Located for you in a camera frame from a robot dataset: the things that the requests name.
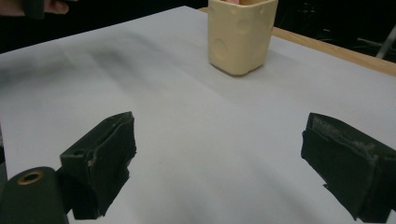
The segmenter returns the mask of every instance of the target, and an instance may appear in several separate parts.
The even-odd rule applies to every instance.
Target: dark background
[[[276,27],[376,55],[396,23],[396,0],[278,0]],[[79,0],[43,21],[0,17],[0,53],[207,0]],[[393,48],[386,60],[396,62]]]

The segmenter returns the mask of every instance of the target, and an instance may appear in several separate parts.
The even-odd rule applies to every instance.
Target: white tabletop
[[[230,77],[208,63],[206,23],[180,7],[0,55],[9,176],[59,168],[131,110],[130,180],[105,217],[70,223],[356,223],[301,159],[301,133],[316,112],[396,148],[396,78],[276,37],[265,66]]]

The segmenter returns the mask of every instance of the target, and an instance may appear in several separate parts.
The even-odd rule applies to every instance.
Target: table surface
[[[344,49],[303,35],[297,35],[293,32],[282,30],[276,27],[274,27],[273,35],[285,40],[289,40],[293,43],[300,44],[311,49],[316,49],[321,52],[330,54],[334,57],[347,60],[349,62],[396,77],[396,63],[388,62],[370,55],[358,53],[350,49]]]
[[[59,168],[131,110],[130,180],[105,217],[70,223],[361,223],[301,159],[301,133],[316,112],[396,148],[396,78],[277,37],[230,77],[208,63],[206,17],[179,7],[0,55],[8,176]]]

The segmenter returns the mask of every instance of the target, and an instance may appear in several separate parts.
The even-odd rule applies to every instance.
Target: white table
[[[130,180],[106,217],[71,223],[361,223],[301,159],[301,132],[316,112],[396,148],[396,78],[276,37],[265,66],[229,77],[208,63],[206,16],[180,7],[0,55],[8,176],[59,168],[132,110]]]

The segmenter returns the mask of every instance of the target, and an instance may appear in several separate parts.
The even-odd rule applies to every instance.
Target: wooden table edge
[[[199,8],[200,11],[208,12],[208,7]],[[334,57],[355,63],[375,71],[396,77],[396,63],[391,63],[376,57],[358,53],[350,49],[344,49],[332,44],[328,44],[310,37],[297,35],[293,32],[282,30],[274,27],[273,35],[295,44],[299,44],[310,49],[315,49],[323,53],[330,54]]]

